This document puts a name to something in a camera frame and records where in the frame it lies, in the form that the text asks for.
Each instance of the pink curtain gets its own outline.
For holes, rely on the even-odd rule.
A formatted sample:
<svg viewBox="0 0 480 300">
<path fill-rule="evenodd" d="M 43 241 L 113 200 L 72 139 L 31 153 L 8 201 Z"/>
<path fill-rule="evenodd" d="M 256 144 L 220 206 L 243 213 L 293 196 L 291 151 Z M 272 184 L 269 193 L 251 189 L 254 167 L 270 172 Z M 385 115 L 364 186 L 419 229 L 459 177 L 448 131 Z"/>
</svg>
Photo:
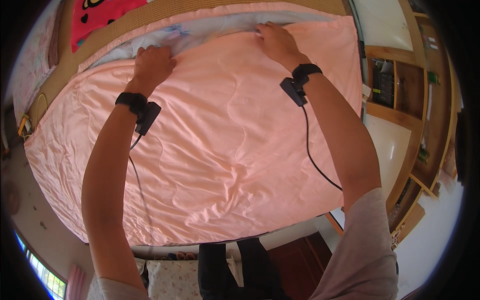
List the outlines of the pink curtain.
<svg viewBox="0 0 480 300">
<path fill-rule="evenodd" d="M 68 277 L 66 300 L 79 300 L 80 290 L 84 282 L 85 273 L 77 266 L 73 265 Z"/>
</svg>

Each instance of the gray shirt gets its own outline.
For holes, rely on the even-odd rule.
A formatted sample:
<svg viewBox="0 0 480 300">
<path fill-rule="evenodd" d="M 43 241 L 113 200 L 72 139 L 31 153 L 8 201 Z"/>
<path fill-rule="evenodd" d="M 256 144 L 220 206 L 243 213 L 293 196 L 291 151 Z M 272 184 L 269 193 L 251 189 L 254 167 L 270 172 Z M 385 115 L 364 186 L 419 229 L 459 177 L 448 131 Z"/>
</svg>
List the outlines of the gray shirt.
<svg viewBox="0 0 480 300">
<path fill-rule="evenodd" d="M 310 300 L 395 299 L 396 254 L 391 248 L 382 189 L 363 195 L 345 217 L 343 237 Z M 99 278 L 105 300 L 148 300 L 145 292 Z"/>
</svg>

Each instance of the light blue sheet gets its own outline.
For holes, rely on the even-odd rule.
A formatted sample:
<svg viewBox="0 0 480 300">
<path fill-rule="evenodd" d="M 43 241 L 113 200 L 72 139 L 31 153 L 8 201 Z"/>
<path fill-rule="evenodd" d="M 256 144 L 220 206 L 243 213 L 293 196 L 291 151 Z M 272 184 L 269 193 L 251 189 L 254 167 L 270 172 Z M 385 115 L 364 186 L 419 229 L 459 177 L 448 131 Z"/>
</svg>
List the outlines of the light blue sheet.
<svg viewBox="0 0 480 300">
<path fill-rule="evenodd" d="M 175 56 L 185 50 L 199 46 L 208 40 L 240 31 L 255 31 L 255 25 L 268 21 L 279 25 L 308 21 L 330 22 L 333 19 L 305 12 L 242 12 L 224 16 L 202 18 L 176 23 L 131 39 L 117 46 L 93 63 L 90 68 L 114 60 L 133 59 L 140 47 L 171 46 Z"/>
</svg>

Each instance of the black cable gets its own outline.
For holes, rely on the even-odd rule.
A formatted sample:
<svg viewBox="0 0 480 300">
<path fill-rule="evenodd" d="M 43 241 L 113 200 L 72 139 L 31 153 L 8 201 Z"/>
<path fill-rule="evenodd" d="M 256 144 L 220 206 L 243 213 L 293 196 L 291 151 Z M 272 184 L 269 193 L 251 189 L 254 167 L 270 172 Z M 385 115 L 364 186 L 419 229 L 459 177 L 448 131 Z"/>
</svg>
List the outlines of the black cable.
<svg viewBox="0 0 480 300">
<path fill-rule="evenodd" d="M 317 167 L 317 165 L 315 164 L 315 162 L 313 161 L 313 158 L 312 156 L 310 155 L 310 149 L 308 147 L 308 117 L 307 117 L 307 111 L 305 110 L 305 107 L 301 107 L 303 109 L 303 113 L 305 114 L 305 120 L 307 121 L 307 154 L 308 154 L 308 157 L 310 158 L 310 161 L 312 162 L 313 166 L 315 167 L 315 169 L 317 169 L 317 171 L 320 172 L 320 174 L 325 177 L 325 179 L 331 183 L 334 187 L 336 187 L 337 189 L 342 190 L 341 187 L 339 187 L 338 185 L 336 185 L 333 181 L 331 181 L 322 171 L 320 171 L 320 169 Z"/>
<path fill-rule="evenodd" d="M 142 135 L 139 135 L 137 140 L 133 143 L 133 145 L 130 147 L 130 150 L 133 149 L 133 147 L 135 147 L 135 145 L 138 143 L 138 141 L 140 140 L 140 138 L 142 137 Z M 135 164 L 133 163 L 133 160 L 132 158 L 130 157 L 130 155 L 128 155 L 128 159 L 130 160 L 130 162 L 132 163 L 132 166 L 133 166 L 133 170 L 135 171 L 135 175 L 137 177 L 137 183 L 138 183 L 138 189 L 140 190 L 140 196 L 142 197 L 142 201 L 143 201 L 143 204 L 144 204 L 144 209 L 145 209 L 145 212 L 148 216 L 148 225 L 150 225 L 150 244 L 153 243 L 153 235 L 152 235 L 152 230 L 153 230 L 153 223 L 152 223 L 152 218 L 150 216 L 150 213 L 148 212 L 148 207 L 147 207 L 147 202 L 145 201 L 145 197 L 144 197 L 144 192 L 142 191 L 142 185 L 140 184 L 140 177 L 138 177 L 138 172 L 137 172 L 137 168 L 135 167 Z M 150 249 L 148 250 L 148 257 L 151 256 L 151 251 L 152 251 L 153 247 L 150 247 Z"/>
<path fill-rule="evenodd" d="M 130 147 L 130 150 L 132 150 L 133 147 L 135 147 L 135 145 L 138 143 L 138 141 L 140 140 L 141 137 L 142 137 L 142 135 L 140 134 L 140 135 L 138 136 L 137 140 L 136 140 L 136 141 L 133 143 L 133 145 Z"/>
</svg>

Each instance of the black wristband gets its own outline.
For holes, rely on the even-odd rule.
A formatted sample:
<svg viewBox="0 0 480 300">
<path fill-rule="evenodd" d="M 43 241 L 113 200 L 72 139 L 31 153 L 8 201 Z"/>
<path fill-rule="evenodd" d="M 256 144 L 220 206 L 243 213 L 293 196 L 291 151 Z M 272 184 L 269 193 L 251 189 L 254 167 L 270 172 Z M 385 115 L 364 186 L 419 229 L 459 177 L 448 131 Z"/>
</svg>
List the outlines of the black wristband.
<svg viewBox="0 0 480 300">
<path fill-rule="evenodd" d="M 292 72 L 293 81 L 297 88 L 302 88 L 309 80 L 308 75 L 313 73 L 322 73 L 317 65 L 312 63 L 300 64 Z"/>
<path fill-rule="evenodd" d="M 117 101 L 115 101 L 115 105 L 119 103 L 128 105 L 130 111 L 137 115 L 137 119 L 139 119 L 142 117 L 142 114 L 147 107 L 147 98 L 140 93 L 121 93 L 118 96 Z"/>
</svg>

